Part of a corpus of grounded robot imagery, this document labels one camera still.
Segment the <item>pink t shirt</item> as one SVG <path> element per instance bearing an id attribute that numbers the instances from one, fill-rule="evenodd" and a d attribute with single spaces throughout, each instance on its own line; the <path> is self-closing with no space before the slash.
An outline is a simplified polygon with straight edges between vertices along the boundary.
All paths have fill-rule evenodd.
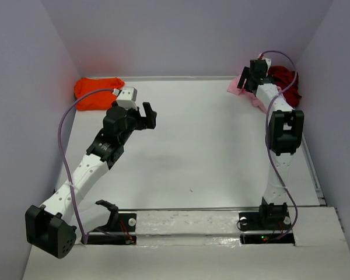
<path id="1" fill-rule="evenodd" d="M 258 108 L 263 113 L 266 113 L 267 112 L 266 107 L 258 98 L 255 97 L 253 93 L 250 93 L 245 89 L 239 89 L 237 87 L 237 84 L 240 81 L 240 78 L 241 78 L 241 75 L 238 75 L 237 77 L 235 77 L 230 81 L 229 86 L 227 87 L 227 92 L 232 93 L 236 96 L 240 96 L 240 95 L 246 96 L 251 101 L 251 104 L 253 107 Z"/>

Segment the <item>orange t shirt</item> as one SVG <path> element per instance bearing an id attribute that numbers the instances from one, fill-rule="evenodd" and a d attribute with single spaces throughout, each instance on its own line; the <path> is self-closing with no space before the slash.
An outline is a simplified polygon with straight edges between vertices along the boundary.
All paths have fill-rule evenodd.
<path id="1" fill-rule="evenodd" d="M 95 90 L 99 90 L 99 92 L 91 94 L 79 101 L 76 105 L 76 109 L 78 111 L 107 110 L 117 98 L 117 96 L 113 94 L 113 90 L 120 90 L 124 85 L 125 82 L 120 78 L 80 79 L 73 87 L 76 99 L 86 96 L 88 93 Z"/>

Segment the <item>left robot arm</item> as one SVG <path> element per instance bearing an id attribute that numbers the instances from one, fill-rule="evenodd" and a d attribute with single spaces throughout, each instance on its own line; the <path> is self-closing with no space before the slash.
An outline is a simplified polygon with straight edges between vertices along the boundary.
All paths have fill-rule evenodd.
<path id="1" fill-rule="evenodd" d="M 125 108 L 117 101 L 106 112 L 103 127 L 87 148 L 82 161 L 67 181 L 40 206 L 26 211 L 27 241 L 58 258 L 64 258 L 77 240 L 86 242 L 86 234 L 99 227 L 114 226 L 119 221 L 118 207 L 106 200 L 95 206 L 105 210 L 102 218 L 81 218 L 78 205 L 86 194 L 118 161 L 124 145 L 134 131 L 154 129 L 157 113 L 151 104 L 143 103 L 144 116 L 139 108 Z"/>

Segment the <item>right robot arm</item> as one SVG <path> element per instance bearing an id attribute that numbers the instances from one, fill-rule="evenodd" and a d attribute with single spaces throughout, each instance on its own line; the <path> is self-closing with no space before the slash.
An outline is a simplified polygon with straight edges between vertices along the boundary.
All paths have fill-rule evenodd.
<path id="1" fill-rule="evenodd" d="M 238 89 L 252 93 L 267 110 L 265 144 L 270 161 L 267 187 L 259 210 L 239 214 L 238 228 L 243 231 L 269 231 L 281 225 L 284 229 L 289 217 L 288 193 L 285 180 L 293 155 L 302 142 L 305 115 L 294 109 L 280 93 L 268 70 L 271 60 L 257 58 L 243 69 Z"/>

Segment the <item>dark red t shirt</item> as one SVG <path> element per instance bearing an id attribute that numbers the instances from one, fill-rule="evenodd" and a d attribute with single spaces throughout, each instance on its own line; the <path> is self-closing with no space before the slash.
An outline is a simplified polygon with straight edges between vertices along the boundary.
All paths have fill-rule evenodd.
<path id="1" fill-rule="evenodd" d="M 284 89 L 290 85 L 295 77 L 295 72 L 290 71 L 284 66 L 271 66 L 268 70 L 268 74 L 273 77 L 275 84 L 281 89 Z M 293 85 L 283 94 L 288 104 L 293 108 L 299 105 L 302 98 L 298 91 L 298 80 L 299 78 L 297 77 Z"/>

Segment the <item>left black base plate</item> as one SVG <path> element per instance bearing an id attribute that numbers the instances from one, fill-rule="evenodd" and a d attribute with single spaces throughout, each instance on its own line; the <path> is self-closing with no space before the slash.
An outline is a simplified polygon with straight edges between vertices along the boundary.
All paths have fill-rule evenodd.
<path id="1" fill-rule="evenodd" d="M 87 245 L 136 245 L 137 214 L 120 212 L 114 225 L 97 228 L 88 234 Z"/>

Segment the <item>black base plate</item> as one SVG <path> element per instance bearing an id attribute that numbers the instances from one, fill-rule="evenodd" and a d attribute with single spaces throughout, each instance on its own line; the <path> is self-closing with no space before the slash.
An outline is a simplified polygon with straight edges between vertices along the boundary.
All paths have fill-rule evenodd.
<path id="1" fill-rule="evenodd" d="M 260 244 L 295 244 L 295 238 L 291 228 L 289 212 L 283 218 L 274 218 L 273 221 L 262 222 L 257 211 L 239 212 L 236 227 L 240 231 L 240 243 L 242 245 Z"/>
<path id="2" fill-rule="evenodd" d="M 114 225 L 97 228 L 88 234 L 87 245 L 136 245 L 137 214 L 120 212 Z"/>

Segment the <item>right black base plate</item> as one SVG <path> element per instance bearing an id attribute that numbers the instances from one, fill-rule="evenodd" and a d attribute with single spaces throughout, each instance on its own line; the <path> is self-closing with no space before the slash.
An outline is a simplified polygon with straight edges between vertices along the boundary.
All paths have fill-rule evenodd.
<path id="1" fill-rule="evenodd" d="M 283 218 L 274 218 L 273 221 L 262 222 L 257 211 L 239 212 L 236 227 L 240 231 L 240 243 L 242 245 L 260 244 L 295 244 L 295 238 L 291 228 L 289 212 Z"/>

